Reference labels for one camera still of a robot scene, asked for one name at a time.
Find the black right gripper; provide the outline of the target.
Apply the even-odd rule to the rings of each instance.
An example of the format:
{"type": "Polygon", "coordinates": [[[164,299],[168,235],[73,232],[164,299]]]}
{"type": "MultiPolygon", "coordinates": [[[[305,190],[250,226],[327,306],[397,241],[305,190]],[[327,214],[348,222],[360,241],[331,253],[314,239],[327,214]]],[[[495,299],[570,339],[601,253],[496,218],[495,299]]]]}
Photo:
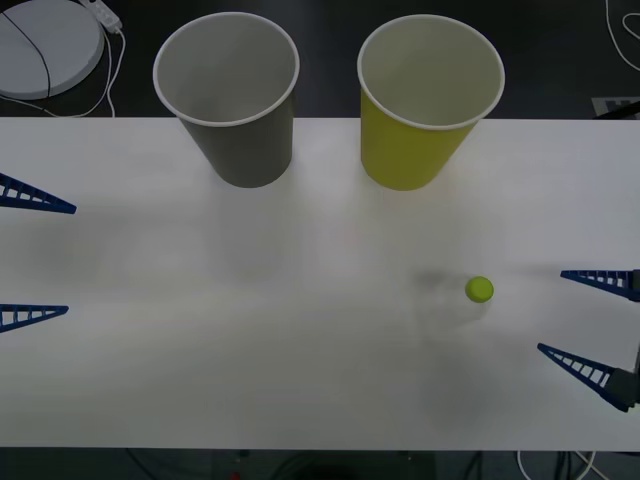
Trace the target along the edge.
{"type": "MultiPolygon", "coordinates": [[[[639,300],[639,270],[562,270],[560,277],[598,290],[639,300]]],[[[633,372],[539,343],[537,350],[597,393],[614,408],[628,412],[640,403],[640,347],[633,372]]]]}

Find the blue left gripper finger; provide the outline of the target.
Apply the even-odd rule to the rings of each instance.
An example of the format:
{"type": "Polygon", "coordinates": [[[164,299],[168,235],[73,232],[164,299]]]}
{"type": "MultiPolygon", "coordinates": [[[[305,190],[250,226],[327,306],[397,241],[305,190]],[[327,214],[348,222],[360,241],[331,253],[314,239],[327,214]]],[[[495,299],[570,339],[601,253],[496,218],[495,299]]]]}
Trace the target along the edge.
{"type": "Polygon", "coordinates": [[[5,333],[65,315],[65,305],[2,304],[0,332],[5,333]]]}
{"type": "Polygon", "coordinates": [[[63,214],[77,210],[65,200],[5,174],[1,174],[1,206],[63,214]]]}

